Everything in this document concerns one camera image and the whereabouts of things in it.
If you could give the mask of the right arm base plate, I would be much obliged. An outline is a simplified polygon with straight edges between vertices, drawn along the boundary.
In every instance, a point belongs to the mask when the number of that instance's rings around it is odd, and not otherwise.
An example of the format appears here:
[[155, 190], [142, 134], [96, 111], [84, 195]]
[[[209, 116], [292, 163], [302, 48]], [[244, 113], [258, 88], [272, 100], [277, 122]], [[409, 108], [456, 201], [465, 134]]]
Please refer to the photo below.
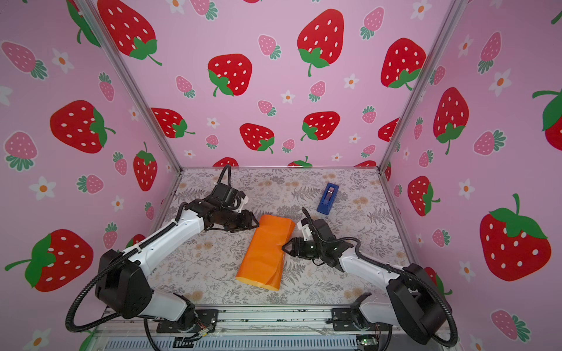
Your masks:
[[335, 331], [388, 331], [390, 325], [386, 323], [371, 323], [362, 316], [358, 309], [333, 308], [331, 318], [326, 322]]

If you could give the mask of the orange wrapping paper sheet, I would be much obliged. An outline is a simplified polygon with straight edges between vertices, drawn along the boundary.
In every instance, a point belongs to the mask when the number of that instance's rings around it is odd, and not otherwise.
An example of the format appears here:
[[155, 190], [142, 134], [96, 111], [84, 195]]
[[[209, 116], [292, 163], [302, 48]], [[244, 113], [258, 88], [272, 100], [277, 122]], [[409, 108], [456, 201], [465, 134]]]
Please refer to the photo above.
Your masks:
[[241, 262], [236, 280], [257, 288], [278, 291], [285, 257], [282, 247], [290, 240], [296, 224], [291, 219], [263, 215], [259, 225]]

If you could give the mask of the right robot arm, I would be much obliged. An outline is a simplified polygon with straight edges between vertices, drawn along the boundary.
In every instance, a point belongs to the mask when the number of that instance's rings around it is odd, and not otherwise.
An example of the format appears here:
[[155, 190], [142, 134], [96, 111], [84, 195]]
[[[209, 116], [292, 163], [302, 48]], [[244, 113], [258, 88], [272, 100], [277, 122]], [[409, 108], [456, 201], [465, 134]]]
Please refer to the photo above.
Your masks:
[[361, 253], [358, 238], [337, 238], [323, 219], [305, 218], [298, 228], [301, 236], [284, 244], [284, 253], [358, 276], [385, 290], [389, 297], [389, 303], [383, 304], [369, 292], [362, 294], [344, 317], [332, 318], [335, 329], [349, 326], [367, 331], [377, 325], [399, 326], [421, 345], [430, 340], [443, 347], [457, 345], [459, 333], [452, 307], [421, 266], [401, 268], [368, 257]]

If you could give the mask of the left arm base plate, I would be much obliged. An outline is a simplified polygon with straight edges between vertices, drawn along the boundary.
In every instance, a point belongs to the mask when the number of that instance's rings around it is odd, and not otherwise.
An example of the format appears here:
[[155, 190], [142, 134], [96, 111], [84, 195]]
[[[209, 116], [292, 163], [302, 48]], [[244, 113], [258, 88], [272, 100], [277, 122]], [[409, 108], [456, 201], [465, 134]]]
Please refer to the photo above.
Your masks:
[[212, 333], [218, 314], [218, 309], [188, 310], [178, 321], [159, 320], [157, 333]]

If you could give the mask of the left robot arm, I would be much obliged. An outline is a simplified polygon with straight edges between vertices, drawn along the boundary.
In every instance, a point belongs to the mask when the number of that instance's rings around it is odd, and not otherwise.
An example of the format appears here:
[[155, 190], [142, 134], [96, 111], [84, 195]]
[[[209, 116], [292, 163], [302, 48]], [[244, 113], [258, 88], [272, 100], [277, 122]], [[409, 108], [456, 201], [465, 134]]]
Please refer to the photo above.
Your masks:
[[182, 203], [175, 218], [156, 233], [123, 252], [111, 250], [102, 256], [100, 269], [108, 273], [96, 284], [96, 297], [124, 319], [155, 317], [186, 329], [196, 318], [193, 303], [152, 288], [148, 278], [194, 236], [211, 230], [238, 233], [258, 228], [255, 215], [245, 208], [247, 202], [242, 191], [217, 184], [204, 199]]

